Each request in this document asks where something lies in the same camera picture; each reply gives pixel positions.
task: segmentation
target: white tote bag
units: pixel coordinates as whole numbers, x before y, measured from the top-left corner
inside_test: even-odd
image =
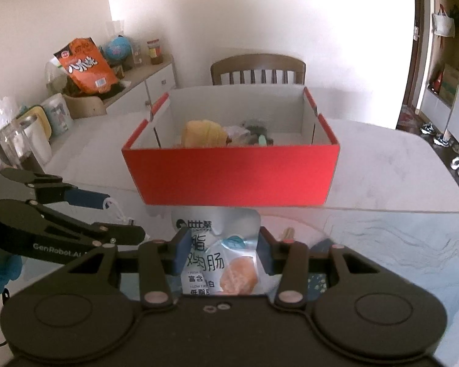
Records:
[[[444,7],[441,4],[441,8],[438,13],[432,14],[434,19],[434,34],[442,37],[454,37],[456,35],[456,27],[454,25],[454,19],[449,18],[446,14]]]

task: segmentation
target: blue globe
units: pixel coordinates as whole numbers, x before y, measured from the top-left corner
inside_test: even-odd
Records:
[[[131,53],[131,44],[127,38],[118,36],[106,45],[104,53],[109,61],[121,62]]]

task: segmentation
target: cardboard box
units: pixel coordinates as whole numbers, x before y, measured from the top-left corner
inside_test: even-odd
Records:
[[[438,96],[450,105],[456,98],[457,87],[459,86],[459,70],[446,64],[444,67],[441,90]]]
[[[267,123],[273,146],[177,147],[189,120]],[[122,149],[146,204],[316,206],[328,195],[340,146],[302,85],[222,85],[170,91]]]

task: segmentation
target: barcode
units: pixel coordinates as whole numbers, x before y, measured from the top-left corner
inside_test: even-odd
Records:
[[[102,87],[102,86],[105,85],[105,84],[107,84],[107,81],[106,81],[106,79],[103,79],[103,78],[102,78],[102,79],[98,79],[98,80],[95,82],[95,85],[96,85],[97,87]]]

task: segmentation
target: yellow plush toy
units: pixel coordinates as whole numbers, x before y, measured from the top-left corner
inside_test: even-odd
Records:
[[[226,146],[228,134],[218,123],[209,120],[188,121],[182,132],[184,148],[217,148]]]

